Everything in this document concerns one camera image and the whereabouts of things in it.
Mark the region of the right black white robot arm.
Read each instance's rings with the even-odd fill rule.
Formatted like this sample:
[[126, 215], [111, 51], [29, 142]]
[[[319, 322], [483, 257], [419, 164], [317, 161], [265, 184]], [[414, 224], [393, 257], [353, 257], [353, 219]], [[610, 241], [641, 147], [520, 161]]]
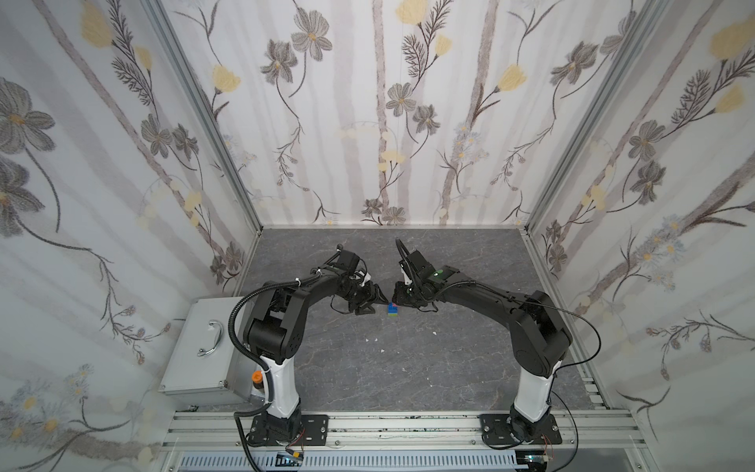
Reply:
[[448, 265], [415, 269], [401, 263], [399, 267], [404, 280], [394, 287], [393, 304], [417, 310], [438, 302], [458, 305], [507, 329], [520, 367], [507, 429], [520, 444], [542, 435], [552, 407], [552, 383], [572, 344], [572, 335], [550, 296], [543, 291], [522, 295], [498, 289]]

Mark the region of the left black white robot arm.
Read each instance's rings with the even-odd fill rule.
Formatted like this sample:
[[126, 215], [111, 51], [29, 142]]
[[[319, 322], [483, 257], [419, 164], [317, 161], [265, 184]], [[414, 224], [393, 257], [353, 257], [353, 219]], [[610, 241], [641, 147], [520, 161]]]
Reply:
[[375, 313], [389, 299], [365, 271], [315, 269], [304, 279], [268, 282], [243, 297], [234, 312], [247, 311], [240, 352], [261, 368], [265, 411], [261, 424], [270, 440], [289, 442], [302, 430], [301, 399], [296, 389], [294, 358], [304, 340], [310, 308], [339, 297], [348, 314]]

